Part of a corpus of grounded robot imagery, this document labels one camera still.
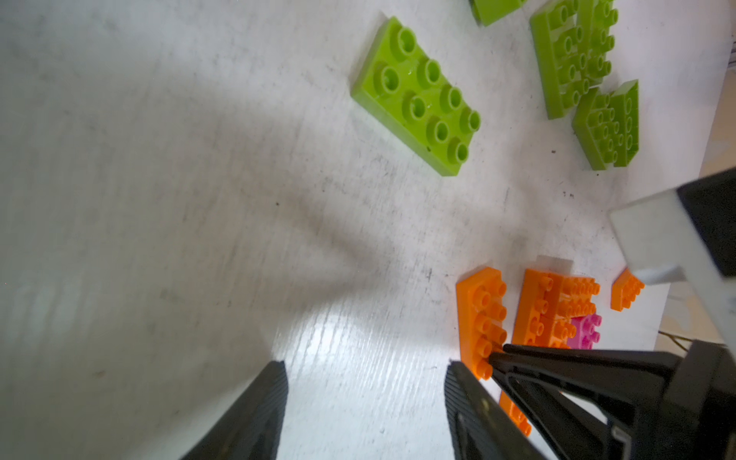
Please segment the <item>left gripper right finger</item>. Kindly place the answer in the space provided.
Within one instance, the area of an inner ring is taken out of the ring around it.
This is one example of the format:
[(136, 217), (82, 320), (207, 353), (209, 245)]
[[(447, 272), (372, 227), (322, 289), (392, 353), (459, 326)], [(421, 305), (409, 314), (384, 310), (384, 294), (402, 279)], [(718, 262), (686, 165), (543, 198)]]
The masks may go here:
[(461, 361), (448, 365), (445, 406), (456, 459), (542, 459)]

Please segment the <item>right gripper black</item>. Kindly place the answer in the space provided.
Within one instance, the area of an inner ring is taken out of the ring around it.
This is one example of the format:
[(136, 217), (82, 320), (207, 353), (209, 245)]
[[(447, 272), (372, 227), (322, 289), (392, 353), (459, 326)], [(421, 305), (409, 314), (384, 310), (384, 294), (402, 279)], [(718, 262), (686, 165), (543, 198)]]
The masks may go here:
[[(666, 352), (572, 350), (507, 344), (488, 358), (562, 459), (733, 459), (735, 360), (694, 341)], [(608, 426), (563, 392), (605, 408)]]

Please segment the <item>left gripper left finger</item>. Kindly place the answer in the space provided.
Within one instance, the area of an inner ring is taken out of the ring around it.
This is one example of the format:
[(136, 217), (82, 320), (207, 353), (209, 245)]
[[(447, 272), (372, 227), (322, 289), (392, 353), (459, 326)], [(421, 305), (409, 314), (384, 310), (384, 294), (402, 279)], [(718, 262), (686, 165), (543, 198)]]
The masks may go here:
[(286, 366), (272, 360), (184, 454), (185, 459), (274, 459), (289, 395)]

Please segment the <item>orange brick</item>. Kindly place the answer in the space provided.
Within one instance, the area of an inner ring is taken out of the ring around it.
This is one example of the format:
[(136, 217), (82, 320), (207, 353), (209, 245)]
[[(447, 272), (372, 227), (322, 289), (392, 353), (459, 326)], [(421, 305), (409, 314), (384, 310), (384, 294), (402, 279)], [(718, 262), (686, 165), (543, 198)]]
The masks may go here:
[(532, 425), (529, 423), (521, 409), (513, 403), (507, 393), (501, 393), (499, 405), (519, 431), (524, 436), (528, 437), (532, 432)]
[(461, 361), (481, 381), (492, 377), (488, 358), (501, 351), (508, 337), (503, 328), (508, 314), (502, 305), (506, 291), (502, 273), (495, 268), (482, 268), (456, 284)]
[(558, 314), (566, 319), (596, 314), (594, 297), (600, 293), (600, 285), (588, 277), (565, 277), (561, 285)]
[(646, 285), (625, 268), (611, 286), (611, 309), (617, 312), (628, 310)]
[(512, 344), (569, 349), (567, 341), (577, 330), (569, 317), (559, 312), (568, 280), (558, 273), (525, 270)]

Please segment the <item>pink small square brick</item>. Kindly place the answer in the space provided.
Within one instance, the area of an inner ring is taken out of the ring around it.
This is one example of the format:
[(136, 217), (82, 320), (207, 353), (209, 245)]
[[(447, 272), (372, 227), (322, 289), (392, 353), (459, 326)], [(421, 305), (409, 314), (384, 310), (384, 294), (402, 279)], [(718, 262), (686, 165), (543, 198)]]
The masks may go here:
[(572, 318), (571, 324), (575, 327), (576, 333), (574, 337), (567, 340), (567, 345), (571, 349), (591, 350), (600, 341), (600, 333), (597, 329), (602, 322), (603, 318), (598, 314)]

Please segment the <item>green brick lower centre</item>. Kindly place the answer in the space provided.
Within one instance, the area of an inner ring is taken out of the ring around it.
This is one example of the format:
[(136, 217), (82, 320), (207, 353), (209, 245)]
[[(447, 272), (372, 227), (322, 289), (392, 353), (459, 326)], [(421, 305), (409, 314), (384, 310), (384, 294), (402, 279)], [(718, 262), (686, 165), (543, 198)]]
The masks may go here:
[(582, 97), (572, 121), (579, 144), (594, 171), (625, 168), (639, 152), (638, 80), (617, 90), (592, 88)]

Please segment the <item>green brick lower left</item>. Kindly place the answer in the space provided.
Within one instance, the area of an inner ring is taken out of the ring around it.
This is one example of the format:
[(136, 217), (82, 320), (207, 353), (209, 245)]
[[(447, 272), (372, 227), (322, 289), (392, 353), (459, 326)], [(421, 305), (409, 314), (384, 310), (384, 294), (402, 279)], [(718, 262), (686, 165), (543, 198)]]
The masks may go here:
[(469, 160), (480, 113), (397, 17), (379, 28), (351, 97), (440, 176), (457, 176)]

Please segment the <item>green brick tilted centre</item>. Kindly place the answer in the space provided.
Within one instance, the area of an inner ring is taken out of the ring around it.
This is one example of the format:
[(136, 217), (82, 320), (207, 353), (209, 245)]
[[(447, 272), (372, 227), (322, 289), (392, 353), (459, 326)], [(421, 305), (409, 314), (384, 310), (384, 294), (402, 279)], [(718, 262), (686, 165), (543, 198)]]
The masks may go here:
[(590, 91), (584, 70), (588, 55), (581, 48), (584, 29), (577, 23), (578, 0), (547, 1), (530, 18), (530, 27), (547, 117), (565, 117)]

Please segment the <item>green brick upper centre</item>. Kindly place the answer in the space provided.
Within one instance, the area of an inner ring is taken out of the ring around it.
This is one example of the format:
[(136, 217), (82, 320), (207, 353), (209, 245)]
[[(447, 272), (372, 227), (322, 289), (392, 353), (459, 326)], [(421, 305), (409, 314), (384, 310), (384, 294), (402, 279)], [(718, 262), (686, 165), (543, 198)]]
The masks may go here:
[(611, 27), (618, 22), (619, 11), (611, 0), (583, 0), (577, 13), (577, 25), (583, 29), (579, 49), (586, 54), (583, 76), (591, 86), (602, 84), (611, 74), (613, 64), (607, 53), (615, 46)]

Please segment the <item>small green square brick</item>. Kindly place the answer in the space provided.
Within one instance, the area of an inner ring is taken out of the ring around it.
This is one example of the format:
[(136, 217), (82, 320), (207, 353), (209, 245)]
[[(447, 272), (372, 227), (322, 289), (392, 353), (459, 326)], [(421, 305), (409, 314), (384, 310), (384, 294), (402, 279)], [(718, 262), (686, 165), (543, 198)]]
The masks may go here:
[(471, 12), (476, 22), (484, 27), (515, 13), (525, 0), (471, 0)]

